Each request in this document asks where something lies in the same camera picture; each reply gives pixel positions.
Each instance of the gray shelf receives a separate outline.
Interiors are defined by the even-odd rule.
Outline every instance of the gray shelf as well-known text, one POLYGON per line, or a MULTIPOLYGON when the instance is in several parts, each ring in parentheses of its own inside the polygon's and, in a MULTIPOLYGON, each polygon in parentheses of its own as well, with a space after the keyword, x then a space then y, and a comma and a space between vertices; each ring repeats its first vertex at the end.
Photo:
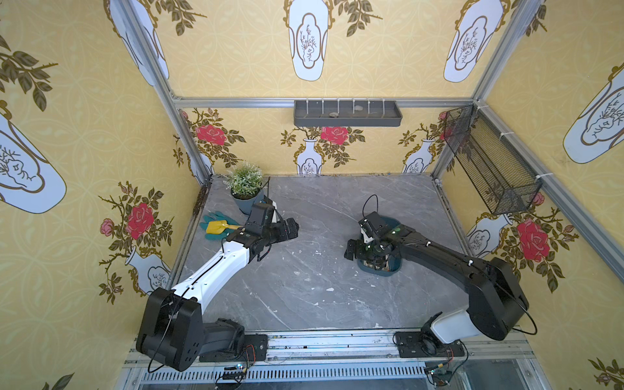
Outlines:
POLYGON ((402 119, 394 100, 295 101, 295 126, 300 127, 398 127, 402 119))

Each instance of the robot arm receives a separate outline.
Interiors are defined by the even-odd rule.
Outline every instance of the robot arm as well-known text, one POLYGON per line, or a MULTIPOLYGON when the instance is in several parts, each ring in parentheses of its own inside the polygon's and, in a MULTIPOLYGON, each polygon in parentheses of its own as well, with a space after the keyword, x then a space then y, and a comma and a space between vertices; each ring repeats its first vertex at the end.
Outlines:
POLYGON ((202 314, 236 272, 254 258, 262 260, 272 244, 298 236, 295 220, 282 219, 275 204, 266 197, 264 201, 252 206, 245 226, 230 233, 222 249, 197 272, 171 290, 157 288, 150 295, 137 336, 137 351, 178 371, 186 370, 199 354, 241 352, 244 327, 221 318, 204 324, 202 314))
POLYGON ((468 294, 467 310, 438 313, 423 326, 423 333, 435 336, 431 341, 437 348, 480 334, 503 340, 529 309, 529 302, 504 260, 484 261, 464 255, 405 225, 391 228, 377 212, 370 213, 359 224, 363 239, 349 241, 349 249, 357 259, 380 262, 393 255, 414 261, 451 280, 468 294))

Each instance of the gray marble surface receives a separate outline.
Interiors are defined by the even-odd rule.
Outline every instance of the gray marble surface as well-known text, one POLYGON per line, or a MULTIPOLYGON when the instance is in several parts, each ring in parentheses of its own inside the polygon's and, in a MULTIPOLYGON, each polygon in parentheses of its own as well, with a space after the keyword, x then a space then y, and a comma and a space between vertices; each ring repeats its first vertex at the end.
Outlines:
MULTIPOLYGON (((249 331, 418 327, 438 311, 467 306, 461 289, 411 261, 383 277, 343 258, 346 242, 359 236, 357 221, 373 193, 380 214, 461 251, 428 175, 273 177, 269 195, 284 218, 299 223, 299 237, 273 245, 264 260, 234 275, 208 305, 204 321, 230 318, 249 331)), ((371 199, 366 210, 374 209, 371 199)), ((204 214, 210 211, 246 220, 218 177, 204 214)), ((219 247, 198 228, 182 278, 219 247)))

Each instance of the white vase pattern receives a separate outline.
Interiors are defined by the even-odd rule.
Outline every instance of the white vase pattern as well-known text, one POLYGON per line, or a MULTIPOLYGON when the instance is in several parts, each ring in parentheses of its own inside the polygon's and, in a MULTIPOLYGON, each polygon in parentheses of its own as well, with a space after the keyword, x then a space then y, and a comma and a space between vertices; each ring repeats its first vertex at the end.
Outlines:
POLYGON ((327 35, 329 9, 323 0, 293 0, 288 10, 290 56, 296 75, 315 81, 321 77, 327 35))
POLYGON ((467 10, 456 27, 444 67, 444 78, 451 82, 463 81, 472 72, 505 14, 500 0, 470 2, 464 5, 467 10))
POLYGON ((304 151, 297 156, 297 173, 299 175, 320 175, 323 168, 323 157, 314 150, 316 140, 303 140, 304 151))
MULTIPOLYGON (((156 81, 152 74, 147 70, 144 64, 147 63, 147 59, 143 58, 138 51, 139 43, 131 36, 128 35, 127 30, 129 29, 124 22, 123 18, 123 10, 121 8, 121 1, 123 0, 110 0, 109 12, 110 17, 112 19, 113 24, 117 30, 117 33, 121 37, 121 40, 124 42, 125 48, 130 53, 130 57, 134 61, 134 64, 139 68, 139 71, 145 78, 148 84, 154 86, 156 81)), ((166 79, 169 78, 169 69, 167 68, 167 61, 165 60, 165 56, 162 51, 162 47, 160 47, 160 41, 158 39, 158 34, 156 33, 156 29, 152 24, 152 20, 150 15, 147 13, 145 7, 138 2, 138 0, 129 0, 130 5, 136 12, 139 17, 139 21, 141 22, 141 26, 147 33, 148 42, 150 44, 150 48, 152 52, 156 55, 158 60, 158 66, 162 71, 162 74, 166 79)))
POLYGON ((403 173, 423 173, 433 161, 429 147, 436 140, 422 140, 421 148, 410 154, 405 160, 403 173))
POLYGON ((125 264, 137 270, 139 288, 145 294, 151 294, 158 287, 165 288, 169 281, 171 270, 167 264, 154 253, 145 258, 141 257, 136 246, 132 249, 132 254, 126 259, 125 264))
POLYGON ((499 247, 500 231, 511 225, 507 214, 494 219, 483 216, 467 234, 468 247, 475 257, 483 257, 499 247))
POLYGON ((572 161, 587 163, 624 140, 624 64, 578 116, 563 139, 572 161))
POLYGON ((63 178, 19 129, 0 117, 0 200, 45 213, 65 196, 63 178))

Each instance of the mounting plate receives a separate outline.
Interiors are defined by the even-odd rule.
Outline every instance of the mounting plate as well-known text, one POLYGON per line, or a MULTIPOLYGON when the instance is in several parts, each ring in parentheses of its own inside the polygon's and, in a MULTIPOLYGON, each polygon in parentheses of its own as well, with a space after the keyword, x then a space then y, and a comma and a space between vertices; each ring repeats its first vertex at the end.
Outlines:
MULTIPOLYGON (((421 340, 420 332, 397 332, 394 334, 392 339, 397 344, 397 349, 399 350, 399 356, 402 358, 430 358, 430 355, 427 355, 421 348, 419 344, 421 340)), ((453 356, 462 357, 466 355, 466 351, 462 348, 459 341, 455 341, 452 344, 449 344, 448 347, 452 349, 453 356)), ((448 359, 450 354, 447 354, 446 351, 442 351, 434 357, 448 359)))

